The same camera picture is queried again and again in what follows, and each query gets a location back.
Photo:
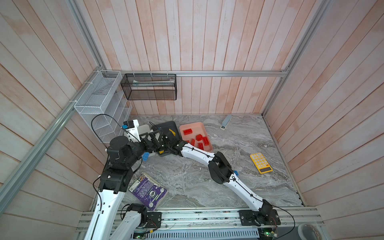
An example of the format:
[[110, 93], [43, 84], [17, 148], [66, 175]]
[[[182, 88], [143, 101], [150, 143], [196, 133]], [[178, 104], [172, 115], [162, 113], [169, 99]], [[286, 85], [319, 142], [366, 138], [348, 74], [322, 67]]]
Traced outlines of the red square lego brick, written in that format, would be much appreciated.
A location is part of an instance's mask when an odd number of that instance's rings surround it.
[[196, 135], [196, 140], [197, 141], [202, 141], [203, 140], [203, 136], [201, 134]]

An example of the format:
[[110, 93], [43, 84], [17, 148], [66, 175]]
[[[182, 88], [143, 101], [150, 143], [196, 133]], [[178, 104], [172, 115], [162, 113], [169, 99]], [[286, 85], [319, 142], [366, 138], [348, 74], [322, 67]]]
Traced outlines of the light blue lego brick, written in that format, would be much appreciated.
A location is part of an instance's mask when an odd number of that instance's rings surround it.
[[148, 160], [149, 156], [150, 156], [150, 153], [148, 153], [148, 152], [143, 153], [143, 155], [142, 155], [142, 160], [143, 160], [144, 162], [146, 162], [146, 161]]

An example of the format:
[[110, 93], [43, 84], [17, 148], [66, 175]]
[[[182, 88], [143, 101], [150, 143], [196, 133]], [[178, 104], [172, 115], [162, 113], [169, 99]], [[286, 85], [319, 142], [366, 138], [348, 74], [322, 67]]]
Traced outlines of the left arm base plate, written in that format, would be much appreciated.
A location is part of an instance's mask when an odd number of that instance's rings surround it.
[[141, 215], [140, 228], [158, 229], [162, 223], [162, 212], [149, 212]]

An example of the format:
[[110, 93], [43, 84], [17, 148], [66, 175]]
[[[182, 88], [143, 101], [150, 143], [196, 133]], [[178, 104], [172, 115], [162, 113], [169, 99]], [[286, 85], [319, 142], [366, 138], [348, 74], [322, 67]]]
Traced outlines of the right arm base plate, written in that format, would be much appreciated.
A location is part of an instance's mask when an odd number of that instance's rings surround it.
[[240, 210], [238, 211], [242, 226], [257, 226], [261, 225], [281, 225], [281, 220], [278, 212], [272, 209], [270, 214], [263, 216], [261, 212], [255, 212], [251, 210]]

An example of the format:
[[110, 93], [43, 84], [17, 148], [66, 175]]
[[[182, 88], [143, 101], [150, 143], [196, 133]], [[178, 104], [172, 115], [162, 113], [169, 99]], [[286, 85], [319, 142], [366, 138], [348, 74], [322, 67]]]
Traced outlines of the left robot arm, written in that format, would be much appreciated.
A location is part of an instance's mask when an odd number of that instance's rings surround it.
[[109, 142], [108, 159], [97, 192], [97, 204], [88, 227], [87, 240], [144, 239], [161, 226], [160, 213], [148, 213], [147, 207], [120, 204], [129, 190], [129, 183], [136, 173], [133, 166], [145, 153], [156, 153], [167, 148], [167, 135], [162, 130], [139, 133], [137, 120], [126, 121], [123, 133]]

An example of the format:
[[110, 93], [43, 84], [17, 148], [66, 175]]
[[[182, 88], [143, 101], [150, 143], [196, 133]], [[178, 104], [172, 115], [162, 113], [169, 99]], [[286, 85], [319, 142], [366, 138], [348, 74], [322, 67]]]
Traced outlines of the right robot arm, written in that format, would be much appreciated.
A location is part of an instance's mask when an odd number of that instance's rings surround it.
[[151, 136], [158, 151], [189, 158], [206, 166], [214, 182], [231, 189], [248, 207], [256, 213], [257, 221], [264, 224], [271, 216], [273, 206], [254, 193], [235, 174], [232, 166], [223, 153], [209, 153], [196, 148], [192, 144], [178, 139], [171, 130], [160, 129], [152, 132]]

